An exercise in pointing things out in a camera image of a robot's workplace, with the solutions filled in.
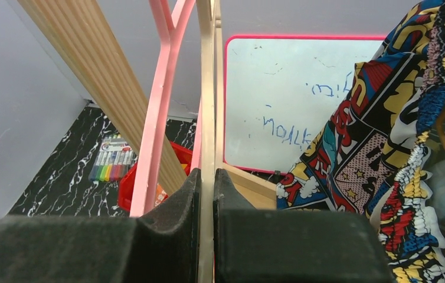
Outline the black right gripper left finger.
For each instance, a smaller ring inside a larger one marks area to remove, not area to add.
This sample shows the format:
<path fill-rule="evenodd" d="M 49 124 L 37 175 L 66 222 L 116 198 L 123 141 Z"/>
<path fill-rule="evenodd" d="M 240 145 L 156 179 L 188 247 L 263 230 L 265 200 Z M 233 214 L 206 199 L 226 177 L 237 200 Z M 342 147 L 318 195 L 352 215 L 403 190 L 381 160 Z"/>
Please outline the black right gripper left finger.
<path fill-rule="evenodd" d="M 0 219 L 0 282 L 195 282 L 200 171 L 141 217 Z"/>

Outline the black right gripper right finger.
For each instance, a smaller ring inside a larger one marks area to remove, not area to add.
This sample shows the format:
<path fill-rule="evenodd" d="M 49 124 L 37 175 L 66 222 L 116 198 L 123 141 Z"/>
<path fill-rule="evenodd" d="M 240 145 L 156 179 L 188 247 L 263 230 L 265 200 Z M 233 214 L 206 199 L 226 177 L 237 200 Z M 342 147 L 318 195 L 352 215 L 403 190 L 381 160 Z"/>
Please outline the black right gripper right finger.
<path fill-rule="evenodd" d="M 218 169 L 216 282 L 393 282 L 382 245 L 361 215 L 256 209 Z"/>

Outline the pink hanger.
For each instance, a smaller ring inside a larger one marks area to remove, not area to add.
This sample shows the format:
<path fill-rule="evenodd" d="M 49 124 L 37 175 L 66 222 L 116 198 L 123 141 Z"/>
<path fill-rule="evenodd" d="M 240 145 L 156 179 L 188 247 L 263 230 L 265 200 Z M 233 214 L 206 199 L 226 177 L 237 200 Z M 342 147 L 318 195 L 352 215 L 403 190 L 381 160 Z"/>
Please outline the pink hanger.
<path fill-rule="evenodd" d="M 186 179 L 186 174 L 165 136 L 165 128 L 182 39 L 194 4 L 194 1 L 177 1 L 174 8 L 170 8 L 168 1 L 149 3 L 160 39 L 160 51 L 138 157 L 138 163 L 141 159 L 146 169 L 140 169 L 138 164 L 131 217 L 138 218 L 155 206 L 155 193 L 148 193 L 146 197 L 145 187 L 140 187 L 140 181 L 147 179 L 146 170 L 153 168 L 150 162 L 154 157 L 155 160 L 158 157 L 161 159 L 158 181 L 153 181 L 153 190 L 160 184 L 168 195 L 172 195 Z"/>

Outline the beige wooden hanger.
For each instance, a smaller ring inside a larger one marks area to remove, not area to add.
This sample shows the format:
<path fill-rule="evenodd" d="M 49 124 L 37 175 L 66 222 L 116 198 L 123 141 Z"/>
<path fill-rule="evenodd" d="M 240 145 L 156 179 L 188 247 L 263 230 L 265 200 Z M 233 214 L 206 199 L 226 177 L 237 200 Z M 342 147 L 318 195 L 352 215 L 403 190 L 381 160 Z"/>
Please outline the beige wooden hanger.
<path fill-rule="evenodd" d="M 216 172 L 216 109 L 215 91 L 220 86 L 216 75 L 222 54 L 220 1 L 196 1 L 201 34 L 201 110 L 198 125 L 201 130 L 200 220 L 198 282 L 213 282 L 214 221 L 212 200 Z"/>

